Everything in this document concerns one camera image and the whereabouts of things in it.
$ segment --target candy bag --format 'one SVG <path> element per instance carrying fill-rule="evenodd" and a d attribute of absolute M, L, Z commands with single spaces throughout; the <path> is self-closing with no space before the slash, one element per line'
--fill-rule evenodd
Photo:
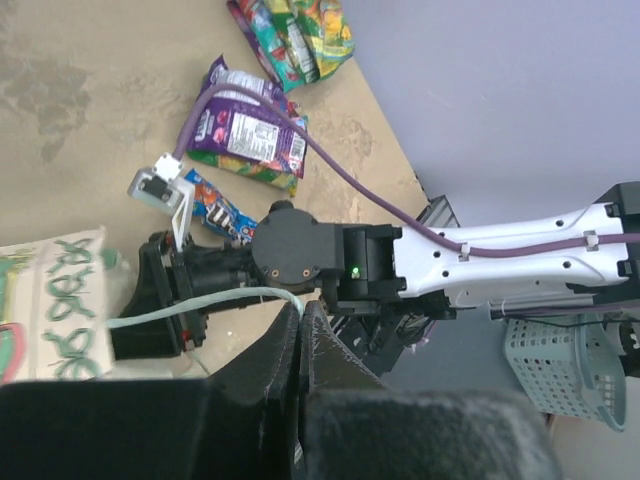
<path fill-rule="evenodd" d="M 256 35 L 273 69 L 278 73 L 282 88 L 289 92 L 305 81 L 302 72 L 293 64 L 287 49 L 271 22 L 271 14 L 262 0 L 235 0 L 251 31 Z"/>
<path fill-rule="evenodd" d="M 299 67 L 306 83 L 318 80 L 318 67 L 304 40 L 300 27 L 293 16 L 289 0 L 264 0 L 271 13 L 273 26 L 287 48 L 287 53 L 296 67 Z"/>
<path fill-rule="evenodd" d="M 320 78 L 333 75 L 353 56 L 351 29 L 340 0 L 290 0 L 292 12 L 315 58 Z"/>
<path fill-rule="evenodd" d="M 292 120 L 295 121 L 301 128 L 304 128 L 305 130 L 307 129 L 306 117 L 297 117 L 293 118 Z M 300 145 L 300 148 L 306 149 L 306 144 L 304 146 Z M 268 183 L 270 185 L 273 185 L 274 187 L 281 188 L 282 190 L 286 190 L 292 197 L 296 195 L 298 190 L 299 178 L 293 173 L 286 173 L 282 171 L 281 165 L 279 163 L 265 164 L 247 162 L 246 160 L 242 160 L 230 155 L 218 155 L 216 153 L 202 150 L 191 151 L 189 152 L 189 156 L 194 160 L 205 163 L 207 165 L 221 168 L 223 170 L 229 170 L 231 172 L 237 173 L 238 175 L 242 175 L 253 180 Z"/>
<path fill-rule="evenodd" d="M 202 178 L 195 169 L 184 177 L 196 186 L 193 216 L 202 224 L 223 237 L 241 245 L 251 242 L 258 225 L 255 220 L 243 214 L 229 200 Z"/>
<path fill-rule="evenodd" d="M 287 101 L 279 87 L 253 75 L 229 70 L 222 56 L 211 66 L 201 92 L 220 83 L 242 85 L 289 115 L 297 115 L 295 104 Z M 306 118 L 294 121 L 306 128 Z M 295 194 L 297 179 L 304 175 L 306 147 L 306 142 L 273 112 L 246 95 L 228 91 L 217 93 L 209 101 L 187 151 L 195 160 L 266 181 Z"/>
<path fill-rule="evenodd" d="M 255 53 L 256 58 L 258 59 L 258 62 L 260 62 L 260 65 L 262 66 L 263 70 L 269 77 L 269 80 L 271 80 L 274 84 L 282 88 L 282 80 L 280 80 L 280 77 L 278 76 L 278 73 L 275 71 L 275 69 L 271 65 L 271 62 L 269 62 L 269 59 L 267 58 L 267 54 L 265 53 L 264 48 L 262 48 L 262 45 L 260 45 L 260 42 L 258 41 L 258 37 L 256 37 L 256 34 L 253 33 L 253 31 L 251 30 L 251 26 L 247 22 L 247 19 L 244 18 L 244 14 L 242 13 L 242 10 L 240 9 L 236 1 L 235 0 L 228 1 L 227 8 L 229 9 L 229 12 L 231 12 L 231 15 L 233 16 L 234 20 L 238 24 L 238 27 L 240 27 L 240 31 L 242 31 L 242 33 L 244 34 L 244 37 L 247 39 L 247 42 L 249 42 L 249 46 L 251 47 L 251 50 L 253 50 L 253 52 Z"/>

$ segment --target nutrition label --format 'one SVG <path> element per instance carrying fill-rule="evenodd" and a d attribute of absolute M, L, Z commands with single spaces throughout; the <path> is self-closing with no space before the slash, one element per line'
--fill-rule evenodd
<path fill-rule="evenodd" d="M 318 79 L 316 73 L 316 63 L 313 58 L 311 58 L 311 52 L 309 52 L 309 47 L 304 41 L 300 28 L 295 21 L 291 20 L 290 22 L 288 22 L 287 30 L 289 33 L 289 38 L 291 39 L 291 46 L 293 47 L 293 50 L 298 57 L 298 62 L 300 62 L 300 69 L 305 76 L 306 82 L 312 83 L 316 81 Z"/>
<path fill-rule="evenodd" d="M 226 72 L 221 73 L 218 79 L 218 83 L 238 85 L 239 87 L 244 87 L 247 90 L 251 90 L 252 92 L 257 93 L 258 95 L 262 95 L 264 92 L 263 79 L 236 70 L 227 70 Z M 216 93 L 214 96 L 220 98 L 230 98 L 232 100 L 238 100 L 240 102 L 250 103 L 252 105 L 259 105 L 259 103 L 256 102 L 253 98 L 247 97 L 242 93 L 226 91 Z"/>
<path fill-rule="evenodd" d="M 207 133 L 211 133 L 211 126 L 209 122 L 209 118 L 211 117 L 211 112 L 207 108 L 202 115 L 200 116 L 200 120 L 198 121 L 198 128 L 196 129 L 196 135 L 193 138 L 196 142 L 201 142 L 207 136 Z"/>
<path fill-rule="evenodd" d="M 289 158 L 299 165 L 304 158 L 304 147 L 306 142 L 297 133 L 293 134 L 293 140 L 291 142 L 291 149 L 289 150 Z"/>
<path fill-rule="evenodd" d="M 260 162 L 272 162 L 276 155 L 279 133 L 277 125 L 236 113 L 231 124 L 227 150 Z"/>

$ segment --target cable tie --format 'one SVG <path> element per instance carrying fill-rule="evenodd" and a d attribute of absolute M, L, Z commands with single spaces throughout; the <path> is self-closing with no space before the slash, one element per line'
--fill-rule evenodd
<path fill-rule="evenodd" d="M 463 258 L 469 258 L 470 253 L 471 253 L 471 245 L 469 245 L 468 243 L 463 243 L 460 246 L 460 255 Z"/>
<path fill-rule="evenodd" d="M 595 248 L 600 243 L 600 239 L 597 235 L 587 235 L 587 247 Z"/>

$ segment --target wooden tabletop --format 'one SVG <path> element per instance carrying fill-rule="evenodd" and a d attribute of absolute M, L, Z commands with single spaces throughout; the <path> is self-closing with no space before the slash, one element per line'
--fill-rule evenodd
<path fill-rule="evenodd" d="M 218 55 L 230 68 L 262 70 L 222 0 L 11 5 L 0 9 L 0 244 L 105 225 L 107 242 L 137 263 L 138 247 L 170 223 L 127 196 L 133 175 L 173 150 L 202 75 Z M 311 135 L 361 183 L 408 213 L 424 208 L 420 185 L 354 59 L 290 98 L 308 115 Z M 194 165 L 257 220 L 286 197 L 269 185 Z M 320 221 L 397 223 L 314 152 L 295 204 Z M 192 232 L 199 243 L 219 241 L 200 225 Z M 212 317 L 207 356 L 227 361 L 264 331 L 275 309 Z"/>

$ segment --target light blue basket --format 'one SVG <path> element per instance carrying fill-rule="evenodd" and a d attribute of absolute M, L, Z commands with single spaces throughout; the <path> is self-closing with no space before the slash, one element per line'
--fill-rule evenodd
<path fill-rule="evenodd" d="M 596 315 L 545 318 L 567 325 Z M 510 320 L 505 355 L 534 405 L 545 413 L 597 420 L 624 430 L 626 380 L 601 324 L 563 328 Z"/>

